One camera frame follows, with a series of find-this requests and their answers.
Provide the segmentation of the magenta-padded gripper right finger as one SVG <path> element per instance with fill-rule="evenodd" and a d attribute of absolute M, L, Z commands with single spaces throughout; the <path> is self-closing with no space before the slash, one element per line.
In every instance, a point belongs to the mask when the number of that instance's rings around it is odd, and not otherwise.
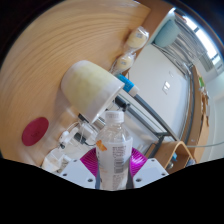
<path fill-rule="evenodd" d="M 147 159 L 137 149 L 132 149 L 127 189 L 141 188 L 166 176 L 168 172 L 155 158 Z"/>

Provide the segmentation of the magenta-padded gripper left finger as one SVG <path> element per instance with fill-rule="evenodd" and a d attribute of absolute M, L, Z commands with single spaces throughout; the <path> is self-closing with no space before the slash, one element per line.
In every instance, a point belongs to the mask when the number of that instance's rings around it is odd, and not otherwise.
<path fill-rule="evenodd" d="M 100 176 L 96 149 L 91 149 L 80 159 L 72 159 L 61 172 L 61 177 L 84 188 L 98 189 Z"/>

